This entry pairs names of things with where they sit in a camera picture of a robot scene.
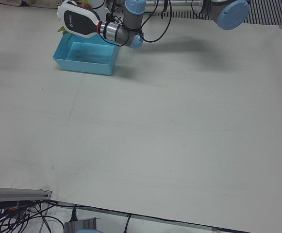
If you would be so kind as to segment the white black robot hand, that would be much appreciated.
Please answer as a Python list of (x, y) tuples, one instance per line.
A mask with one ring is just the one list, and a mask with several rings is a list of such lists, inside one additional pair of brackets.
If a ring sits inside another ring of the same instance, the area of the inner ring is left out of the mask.
[(73, 0), (64, 1), (57, 9), (60, 22), (67, 32), (83, 38), (100, 33), (101, 19), (95, 11), (82, 8)]

